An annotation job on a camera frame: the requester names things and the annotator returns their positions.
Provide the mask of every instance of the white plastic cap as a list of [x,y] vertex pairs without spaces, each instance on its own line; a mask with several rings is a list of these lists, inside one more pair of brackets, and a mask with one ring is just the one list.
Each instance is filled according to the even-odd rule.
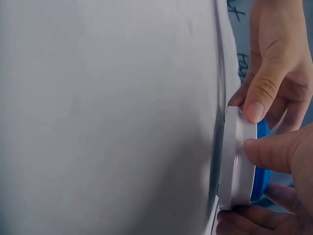
[[257,138],[257,124],[249,123],[238,107],[228,107],[225,114],[223,151],[218,196],[220,209],[250,204],[255,166],[243,150],[246,139]]

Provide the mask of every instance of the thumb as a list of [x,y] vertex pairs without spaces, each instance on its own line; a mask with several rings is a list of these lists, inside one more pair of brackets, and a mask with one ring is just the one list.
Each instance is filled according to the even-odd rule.
[[305,134],[306,132],[299,130],[257,140],[246,140],[244,151],[249,160],[260,168],[291,173],[292,158]]
[[275,100],[287,74],[287,69],[284,69],[282,64],[278,60],[263,61],[252,80],[244,105],[244,114],[250,122],[261,121]]

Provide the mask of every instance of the white round device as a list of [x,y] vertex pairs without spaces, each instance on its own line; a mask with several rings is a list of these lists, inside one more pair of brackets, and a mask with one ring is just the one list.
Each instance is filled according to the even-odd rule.
[[228,107],[218,187],[221,210],[248,205],[263,196],[270,171],[260,169],[248,160],[243,143],[247,139],[261,138],[268,134],[269,128],[265,120],[258,124],[249,123],[238,107]]

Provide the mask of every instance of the blue plastic part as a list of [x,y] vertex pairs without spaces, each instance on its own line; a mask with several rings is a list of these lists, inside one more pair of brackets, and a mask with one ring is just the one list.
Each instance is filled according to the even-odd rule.
[[[270,129],[265,119],[257,124],[257,133],[258,139],[270,134]],[[255,168],[253,189],[250,198],[251,202],[255,202],[261,199],[264,194],[264,190],[268,186],[270,174],[270,170],[265,170],[258,167]]]

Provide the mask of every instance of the fingernail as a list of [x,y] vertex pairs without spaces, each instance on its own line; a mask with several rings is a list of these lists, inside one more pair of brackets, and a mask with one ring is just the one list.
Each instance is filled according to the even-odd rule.
[[257,123],[260,122],[264,114],[264,105],[258,101],[253,101],[249,104],[247,115],[250,121]]

